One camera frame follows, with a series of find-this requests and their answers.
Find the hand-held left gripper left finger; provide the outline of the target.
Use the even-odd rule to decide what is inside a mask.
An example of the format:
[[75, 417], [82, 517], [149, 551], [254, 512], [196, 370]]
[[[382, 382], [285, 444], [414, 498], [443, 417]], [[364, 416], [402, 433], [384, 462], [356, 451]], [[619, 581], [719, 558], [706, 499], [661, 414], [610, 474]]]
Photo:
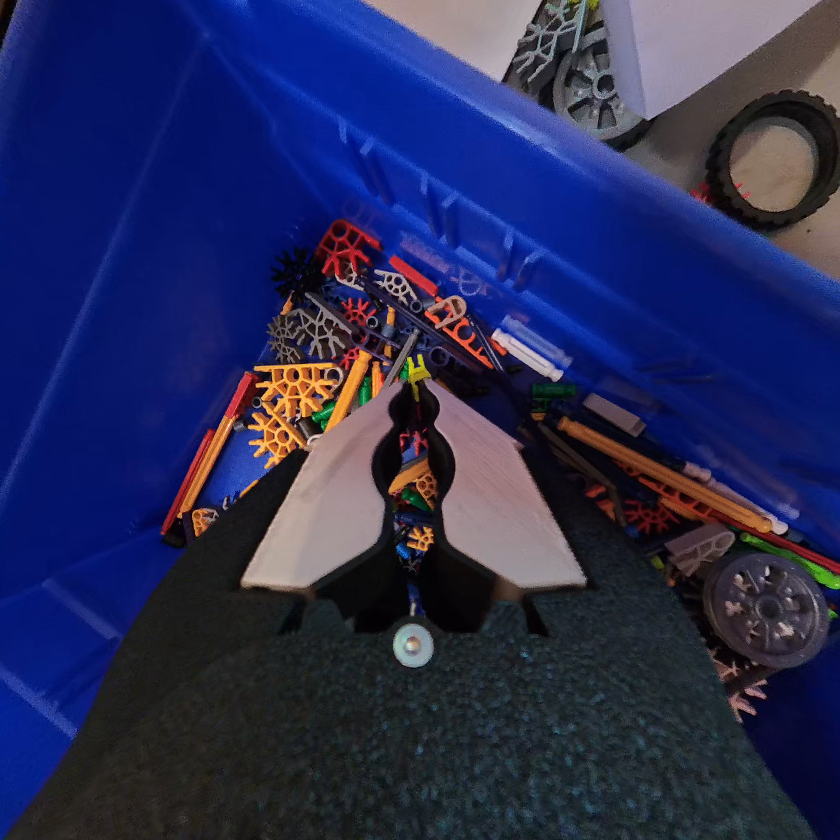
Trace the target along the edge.
[[321, 437], [245, 570], [243, 590], [332, 602], [360, 634], [383, 633], [407, 616], [389, 489], [416, 408], [412, 387], [396, 382]]

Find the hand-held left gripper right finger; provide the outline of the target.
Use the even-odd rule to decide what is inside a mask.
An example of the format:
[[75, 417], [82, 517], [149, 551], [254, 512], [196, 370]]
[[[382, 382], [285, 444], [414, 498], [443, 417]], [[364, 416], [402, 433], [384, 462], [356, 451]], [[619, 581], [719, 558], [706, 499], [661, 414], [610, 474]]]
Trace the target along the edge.
[[434, 544], [422, 562], [427, 616], [478, 631], [494, 602], [587, 586], [522, 445], [432, 380], [420, 384], [437, 482]]

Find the pile of colourful construction pieces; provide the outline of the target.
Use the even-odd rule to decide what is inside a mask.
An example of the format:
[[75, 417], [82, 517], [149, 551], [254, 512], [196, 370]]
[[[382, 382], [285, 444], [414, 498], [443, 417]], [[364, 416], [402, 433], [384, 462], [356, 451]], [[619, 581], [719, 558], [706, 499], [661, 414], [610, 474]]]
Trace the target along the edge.
[[[473, 370], [463, 360], [490, 371], [507, 354], [516, 359], [469, 309], [482, 293], [479, 280], [462, 276], [456, 281], [454, 296], [465, 300], [466, 315], [437, 331], [424, 313], [436, 298], [445, 298], [442, 291], [402, 258], [388, 261], [349, 280], [324, 276], [316, 290], [285, 300], [268, 326], [275, 361], [243, 374], [218, 428], [205, 432], [164, 520], [164, 543], [176, 548], [191, 543], [228, 508], [230, 497], [221, 507], [200, 507], [198, 501], [235, 430], [252, 433], [248, 443], [254, 456], [270, 469], [316, 444], [337, 405], [346, 407], [341, 416], [346, 419], [377, 397], [396, 361], [402, 360], [398, 381], [407, 381], [407, 359], [422, 354], [442, 387], [457, 396], [479, 397], [490, 390], [468, 378]], [[536, 339], [524, 339], [519, 322], [506, 318], [499, 329], [553, 362], [548, 350], [537, 350]], [[512, 377], [523, 365], [500, 370]], [[646, 436], [639, 416], [604, 395], [578, 397], [572, 382], [554, 383], [536, 374], [543, 381], [531, 384], [532, 420], [565, 474], [632, 538], [643, 541], [668, 584], [681, 585], [689, 602], [699, 600], [700, 584], [713, 564], [737, 543], [800, 566], [826, 591], [829, 621], [838, 624], [838, 561], [793, 541], [792, 513], [779, 519], [708, 469], [665, 452]]]

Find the blue plastic bin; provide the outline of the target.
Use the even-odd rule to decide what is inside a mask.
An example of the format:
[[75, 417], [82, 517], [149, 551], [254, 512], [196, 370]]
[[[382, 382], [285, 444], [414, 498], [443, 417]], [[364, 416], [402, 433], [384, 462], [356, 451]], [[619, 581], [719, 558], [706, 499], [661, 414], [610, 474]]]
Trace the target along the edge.
[[17, 2], [2, 46], [2, 835], [838, 838], [838, 624], [743, 726], [700, 598], [523, 457], [587, 577], [427, 616], [242, 589], [309, 452], [160, 533], [345, 219], [838, 560], [838, 283], [359, 2]]

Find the white plastic rod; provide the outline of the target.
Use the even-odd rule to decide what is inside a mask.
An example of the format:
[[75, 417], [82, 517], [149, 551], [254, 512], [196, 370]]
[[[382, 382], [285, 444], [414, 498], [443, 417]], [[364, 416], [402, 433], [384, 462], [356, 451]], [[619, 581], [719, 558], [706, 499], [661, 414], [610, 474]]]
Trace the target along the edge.
[[556, 366], [550, 360], [544, 358], [535, 350], [532, 350], [527, 344], [523, 343], [515, 336], [501, 329], [496, 329], [491, 338], [501, 348], [512, 354], [520, 362], [527, 365], [531, 370], [546, 377], [551, 382], [558, 382], [563, 378], [564, 372], [560, 367]]

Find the black spiky round connector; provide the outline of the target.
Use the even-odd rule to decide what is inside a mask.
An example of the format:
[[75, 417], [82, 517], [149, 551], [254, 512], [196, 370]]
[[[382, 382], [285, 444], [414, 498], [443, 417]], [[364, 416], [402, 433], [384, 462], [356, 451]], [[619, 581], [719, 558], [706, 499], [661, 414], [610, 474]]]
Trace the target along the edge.
[[275, 291], [283, 300], [289, 295], [302, 296], [315, 291], [322, 283], [322, 264], [308, 249], [295, 247], [275, 257], [276, 264], [270, 269], [270, 279]]

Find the large red fan connector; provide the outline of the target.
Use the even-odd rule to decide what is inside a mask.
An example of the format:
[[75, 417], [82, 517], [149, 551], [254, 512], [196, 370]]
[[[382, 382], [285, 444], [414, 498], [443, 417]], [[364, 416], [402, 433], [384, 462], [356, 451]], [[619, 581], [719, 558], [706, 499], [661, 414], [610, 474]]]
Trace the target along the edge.
[[349, 280], [372, 265], [367, 249], [382, 252], [382, 244], [347, 220], [337, 219], [322, 237], [314, 255], [325, 277]]

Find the grey toy wheel hub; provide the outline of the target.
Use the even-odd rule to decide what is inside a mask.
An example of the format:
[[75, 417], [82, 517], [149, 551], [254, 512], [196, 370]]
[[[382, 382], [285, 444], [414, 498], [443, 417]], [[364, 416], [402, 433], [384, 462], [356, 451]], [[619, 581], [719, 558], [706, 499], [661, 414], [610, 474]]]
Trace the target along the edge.
[[757, 665], [803, 665], [827, 639], [828, 607], [818, 584], [779, 556], [725, 555], [707, 575], [702, 603], [715, 635]]

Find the black rubber toy tyre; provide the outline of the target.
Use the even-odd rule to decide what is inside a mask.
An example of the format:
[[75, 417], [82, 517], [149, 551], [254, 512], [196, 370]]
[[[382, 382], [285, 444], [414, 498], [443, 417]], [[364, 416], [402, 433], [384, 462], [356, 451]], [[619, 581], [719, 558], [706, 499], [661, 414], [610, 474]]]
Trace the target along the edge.
[[[744, 197], [731, 173], [732, 153], [739, 137], [755, 123], [786, 119], [814, 143], [815, 172], [798, 204], [780, 211], [762, 209]], [[823, 98], [804, 90], [767, 93], [751, 101], [718, 133], [707, 156], [708, 194], [719, 211], [761, 233], [788, 228], [815, 214], [838, 189], [839, 120]]]

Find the grey spoked wheel with tyre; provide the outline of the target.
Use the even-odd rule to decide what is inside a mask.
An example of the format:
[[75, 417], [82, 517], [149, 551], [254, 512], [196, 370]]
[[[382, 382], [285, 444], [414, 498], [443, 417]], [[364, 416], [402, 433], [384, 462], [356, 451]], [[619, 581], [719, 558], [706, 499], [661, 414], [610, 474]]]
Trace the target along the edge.
[[560, 118], [620, 152], [635, 146], [652, 124], [631, 111], [618, 92], [603, 25], [584, 35], [579, 48], [562, 58], [553, 80], [552, 104]]

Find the grey toy connector assembly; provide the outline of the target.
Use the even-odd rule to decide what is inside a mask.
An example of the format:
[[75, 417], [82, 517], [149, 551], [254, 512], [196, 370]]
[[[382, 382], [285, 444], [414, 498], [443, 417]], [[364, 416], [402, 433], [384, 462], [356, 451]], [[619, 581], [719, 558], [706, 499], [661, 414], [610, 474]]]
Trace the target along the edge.
[[542, 2], [518, 40], [505, 83], [539, 99], [553, 82], [560, 61], [582, 46], [583, 36], [602, 21], [599, 1]]

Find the white box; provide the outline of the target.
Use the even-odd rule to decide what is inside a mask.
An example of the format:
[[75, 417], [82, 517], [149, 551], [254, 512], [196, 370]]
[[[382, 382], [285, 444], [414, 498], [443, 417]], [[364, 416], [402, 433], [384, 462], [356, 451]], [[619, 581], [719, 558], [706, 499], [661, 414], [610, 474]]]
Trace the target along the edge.
[[617, 91], [652, 119], [686, 100], [817, 1], [602, 1]]

